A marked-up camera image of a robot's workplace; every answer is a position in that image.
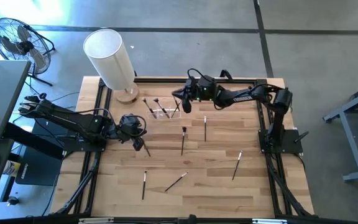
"white lamp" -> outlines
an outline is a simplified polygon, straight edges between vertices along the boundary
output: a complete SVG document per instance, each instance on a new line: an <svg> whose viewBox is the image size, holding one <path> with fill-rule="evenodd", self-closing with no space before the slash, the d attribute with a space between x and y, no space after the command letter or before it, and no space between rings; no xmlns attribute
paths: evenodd
<svg viewBox="0 0 358 224"><path fill-rule="evenodd" d="M135 102L139 89L121 35L112 29L97 30L85 39L84 51L117 100L124 104Z"/></svg>

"fan blade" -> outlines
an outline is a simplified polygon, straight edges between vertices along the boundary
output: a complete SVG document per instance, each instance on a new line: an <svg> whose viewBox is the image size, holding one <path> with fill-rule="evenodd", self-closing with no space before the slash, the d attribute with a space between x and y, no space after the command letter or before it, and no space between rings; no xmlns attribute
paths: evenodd
<svg viewBox="0 0 358 224"><path fill-rule="evenodd" d="M2 46L9 51L12 54L18 54L20 50L16 47L16 44L13 44L7 37L1 37L0 36L0 42L2 43Z"/></svg>
<svg viewBox="0 0 358 224"><path fill-rule="evenodd" d="M26 42L27 39L31 37L29 31L27 31L27 29L22 26L17 27L17 35L19 36L20 40L22 40L22 42Z"/></svg>
<svg viewBox="0 0 358 224"><path fill-rule="evenodd" d="M44 56L38 50L31 49L30 54L31 57L34 59L37 68L43 68L45 66Z"/></svg>

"fan grille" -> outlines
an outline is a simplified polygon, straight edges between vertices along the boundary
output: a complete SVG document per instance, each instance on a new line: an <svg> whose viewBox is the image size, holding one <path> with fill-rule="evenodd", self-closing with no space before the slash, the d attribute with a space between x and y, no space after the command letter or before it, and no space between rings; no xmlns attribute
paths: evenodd
<svg viewBox="0 0 358 224"><path fill-rule="evenodd" d="M35 74L41 74L45 72L50 65L50 53L46 54L46 52L49 51L48 45L45 43L45 41L41 36L39 36L36 32L33 31L33 29L29 25L25 24L22 21L18 21L17 19L0 18L0 36L7 37L14 44L21 43L22 41L17 35L17 28L19 26L24 27L27 30L27 32L31 35L31 38L28 38L28 41L30 41L33 44L34 49L38 50L43 55L43 60L45 62L45 65L41 68L38 68L34 61L34 58L31 57L30 53L27 53L25 55L13 54L12 52L6 50L1 42L0 42L0 54L6 60L29 60L31 62L31 67L30 67L31 73L33 73L33 71Z"/></svg>

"fan stand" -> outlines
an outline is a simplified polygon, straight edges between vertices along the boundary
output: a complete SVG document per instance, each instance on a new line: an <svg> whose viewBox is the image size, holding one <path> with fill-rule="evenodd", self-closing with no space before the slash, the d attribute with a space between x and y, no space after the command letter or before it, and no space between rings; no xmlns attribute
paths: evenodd
<svg viewBox="0 0 358 224"><path fill-rule="evenodd" d="M55 44L53 44L53 42L50 41L48 38L46 38L46 37L44 37L43 35L39 34L37 31L35 31L33 28L31 28L31 26L24 26L24 27L25 27L26 29L31 30L32 32L34 32L35 34L39 35L41 38L43 38L44 40L46 40L47 42L50 42L50 44L52 44L52 48L51 48L50 50L48 50L47 52L43 53L43 55L46 55L46 54L50 53L50 52L53 51L53 50L56 50ZM34 65L34 67L33 67L32 74L27 74L27 76L30 77L30 78L33 78L33 79L35 79L35 80L38 80L38 81L40 81L40 82L42 82L42 83L44 83L44 84L47 84L48 86L53 86L51 83L49 83L49 82L47 82L47 81L45 81L45 80L43 80L43 79L37 78L37 77L35 76L35 65Z"/></svg>

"electric fan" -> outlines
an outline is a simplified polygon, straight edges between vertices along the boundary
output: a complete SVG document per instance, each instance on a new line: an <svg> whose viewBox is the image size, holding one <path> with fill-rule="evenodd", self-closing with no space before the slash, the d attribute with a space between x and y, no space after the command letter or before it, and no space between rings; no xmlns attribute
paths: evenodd
<svg viewBox="0 0 358 224"><path fill-rule="evenodd" d="M52 44L48 48L44 39ZM29 60L31 62L30 77L52 84L37 78L36 74L45 72L50 65L50 52L55 50L52 41L40 35L31 26L17 19L0 18L0 54L6 60Z"/></svg>

